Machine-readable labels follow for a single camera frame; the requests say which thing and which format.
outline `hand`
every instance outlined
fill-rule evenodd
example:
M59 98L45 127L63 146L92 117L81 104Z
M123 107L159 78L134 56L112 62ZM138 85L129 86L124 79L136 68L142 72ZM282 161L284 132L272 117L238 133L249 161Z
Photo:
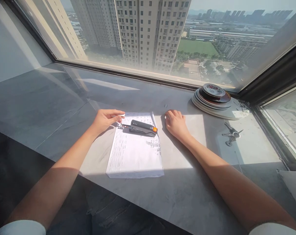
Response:
M119 114L125 114L125 112L116 109L100 109L97 112L96 118L91 125L93 134L100 135L102 132L108 129L110 125L115 122L122 123L122 116Z
M191 136L185 123L185 116L180 111L171 109L165 115L167 129L174 137L182 142Z

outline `person's left hand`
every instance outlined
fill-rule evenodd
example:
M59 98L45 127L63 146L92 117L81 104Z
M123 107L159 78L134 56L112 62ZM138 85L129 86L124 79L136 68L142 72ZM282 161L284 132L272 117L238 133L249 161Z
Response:
M98 110L96 118L91 125L94 134L98 136L115 122L122 123L122 118L124 117L120 116L120 114L125 114L125 112L116 109Z

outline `stapler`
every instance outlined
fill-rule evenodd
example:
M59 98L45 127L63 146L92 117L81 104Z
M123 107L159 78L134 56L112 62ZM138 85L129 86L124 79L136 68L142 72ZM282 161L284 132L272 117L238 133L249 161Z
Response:
M158 129L153 125L149 125L144 122L132 120L131 125L122 124L122 127L129 128L129 131L135 134L142 134L151 137L155 137L158 133Z

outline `window glass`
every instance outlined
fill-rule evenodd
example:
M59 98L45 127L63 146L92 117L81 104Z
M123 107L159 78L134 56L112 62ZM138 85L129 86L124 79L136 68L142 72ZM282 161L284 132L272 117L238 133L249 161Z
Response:
M197 86L211 82L232 92L242 90L296 45L296 0L146 1L146 8L140 1L139 15L136 1L17 1L60 60ZM141 27L130 32L136 19ZM147 34L144 41L136 36L129 41L130 33L140 35L142 28L150 28L152 39L147 69L141 60L126 60L129 54L123 51L147 44ZM162 44L163 36L175 44ZM173 47L174 60L163 63L157 51ZM164 70L157 70L156 62L165 64Z
M264 105L263 108L270 121L287 141L296 159L296 90Z

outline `white sleeve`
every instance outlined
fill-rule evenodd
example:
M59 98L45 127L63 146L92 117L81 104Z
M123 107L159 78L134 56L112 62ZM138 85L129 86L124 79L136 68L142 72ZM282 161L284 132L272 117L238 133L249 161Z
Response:
M45 235L46 229L33 220L18 220L0 228L0 235Z
M255 227L249 235L296 235L296 230L284 225L265 223Z

